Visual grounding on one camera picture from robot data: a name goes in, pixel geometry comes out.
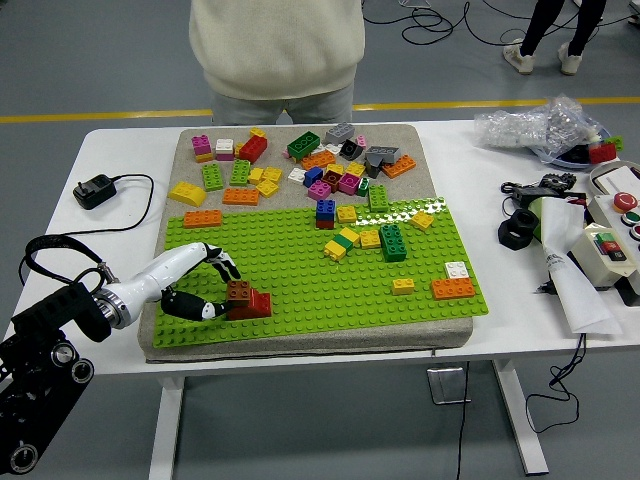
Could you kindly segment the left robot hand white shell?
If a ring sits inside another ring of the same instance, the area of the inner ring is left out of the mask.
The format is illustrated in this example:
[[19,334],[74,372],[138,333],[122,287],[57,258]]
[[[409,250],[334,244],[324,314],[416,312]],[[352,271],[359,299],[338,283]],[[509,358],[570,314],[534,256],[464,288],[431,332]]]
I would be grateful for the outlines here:
[[213,319],[226,313],[228,307],[224,303],[211,303],[172,289],[202,263],[212,265],[225,282],[241,278],[234,261],[220,247],[196,242],[167,250],[132,278],[109,284],[101,291],[103,299],[113,307],[111,325],[116,329],[131,325],[144,305],[152,302],[159,302],[164,313],[189,321]]

